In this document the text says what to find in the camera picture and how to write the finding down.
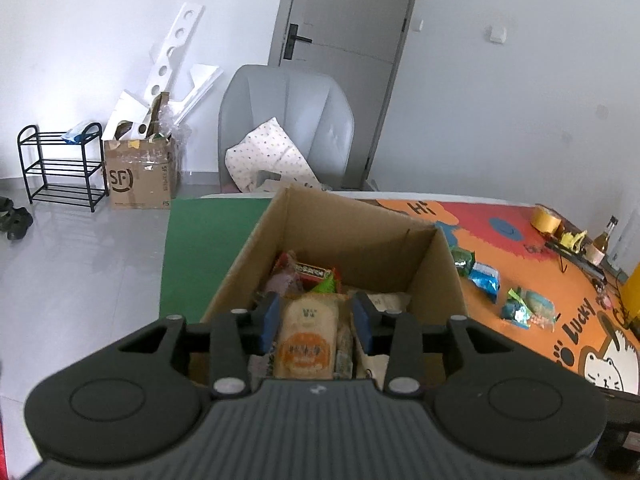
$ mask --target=door handle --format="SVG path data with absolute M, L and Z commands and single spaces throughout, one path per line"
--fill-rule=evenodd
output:
M 284 55 L 282 59 L 293 59 L 293 49 L 296 46 L 296 41 L 303 41 L 303 43 L 313 43 L 311 38 L 305 38 L 298 35 L 298 25 L 291 23 L 289 25 L 289 33 L 287 34 L 287 43 L 284 46 Z

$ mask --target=orange label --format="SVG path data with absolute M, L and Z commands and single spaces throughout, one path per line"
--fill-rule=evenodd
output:
M 331 349 L 319 334 L 297 332 L 280 346 L 280 359 L 285 368 L 311 373 L 329 366 Z

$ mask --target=green snack package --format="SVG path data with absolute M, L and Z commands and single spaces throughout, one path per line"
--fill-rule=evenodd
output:
M 337 288 L 335 286 L 335 276 L 332 272 L 318 283 L 314 288 L 311 289 L 311 292 L 318 292 L 320 294 L 335 294 Z
M 471 272 L 471 269 L 474 268 L 476 254 L 458 246 L 451 246 L 449 249 L 451 250 L 453 263 L 456 265 L 458 274 L 463 278 L 466 278 Z

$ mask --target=yellow object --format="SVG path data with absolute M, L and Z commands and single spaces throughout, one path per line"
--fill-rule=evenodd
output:
M 542 234 L 555 233 L 561 221 L 555 213 L 540 204 L 536 205 L 531 216 L 531 225 Z
M 587 231 L 582 231 L 580 234 L 572 235 L 571 233 L 564 233 L 562 235 L 562 239 L 560 240 L 560 245 L 566 247 L 570 251 L 577 253 L 580 250 L 580 246 L 582 245 L 582 241 L 584 237 L 587 235 Z
M 626 283 L 620 287 L 620 299 L 628 312 L 629 319 L 640 314 L 640 264 Z

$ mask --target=table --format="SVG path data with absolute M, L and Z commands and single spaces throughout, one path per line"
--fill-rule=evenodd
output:
M 590 280 L 558 256 L 529 224 L 532 206 L 474 197 L 414 193 L 341 193 L 402 214 L 435 222 L 450 244 L 476 252 L 476 260 L 500 272 L 496 304 L 469 280 L 461 287 L 469 314 L 497 332 L 558 362 L 587 380 L 639 393 L 640 343 L 622 327 L 615 295 L 606 310 Z M 197 322 L 270 198 L 217 195 L 175 200 L 166 240 L 160 314 L 180 313 Z M 499 319 L 510 288 L 530 288 L 549 298 L 560 318 L 555 331 L 529 330 Z

